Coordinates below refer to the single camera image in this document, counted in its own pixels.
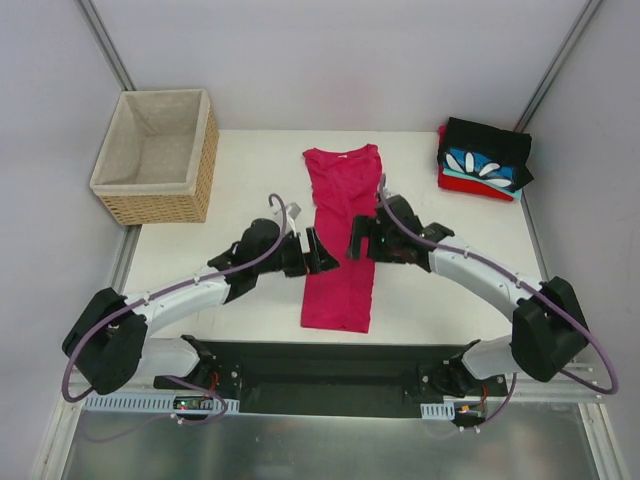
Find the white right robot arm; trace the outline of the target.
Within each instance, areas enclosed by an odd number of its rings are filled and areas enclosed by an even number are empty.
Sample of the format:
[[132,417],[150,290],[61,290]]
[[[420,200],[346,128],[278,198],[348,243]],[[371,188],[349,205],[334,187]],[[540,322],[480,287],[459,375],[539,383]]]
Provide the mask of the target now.
[[510,321],[509,335],[474,340],[433,373],[441,391],[469,395],[489,377],[519,372],[547,382],[587,345],[586,321],[568,281],[542,282],[509,270],[448,227],[423,225],[400,195],[378,203],[371,216],[354,217],[347,256],[416,265],[464,287]]

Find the magenta pink t-shirt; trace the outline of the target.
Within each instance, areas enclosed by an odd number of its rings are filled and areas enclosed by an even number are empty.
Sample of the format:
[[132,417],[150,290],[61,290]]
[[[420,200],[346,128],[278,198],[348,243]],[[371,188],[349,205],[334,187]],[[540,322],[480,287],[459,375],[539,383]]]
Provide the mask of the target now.
[[351,260],[346,253],[355,217],[375,213],[382,175],[378,147],[367,144],[342,153],[313,148],[303,158],[316,207],[314,227],[339,267],[306,279],[301,326],[366,334],[375,264],[366,257]]

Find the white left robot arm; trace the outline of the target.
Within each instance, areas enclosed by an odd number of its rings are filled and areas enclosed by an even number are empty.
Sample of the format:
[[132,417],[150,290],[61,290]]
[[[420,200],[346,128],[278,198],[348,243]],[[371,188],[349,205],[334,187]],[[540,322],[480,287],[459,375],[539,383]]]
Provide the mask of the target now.
[[264,274],[281,272],[294,278],[338,266],[315,228],[307,228],[302,236],[273,220],[257,219],[240,240],[191,278],[156,293],[126,296],[112,288],[97,292],[61,349],[99,395],[138,378],[153,378],[157,388],[212,389],[220,374],[208,348],[192,334],[160,339],[160,330],[240,298]]

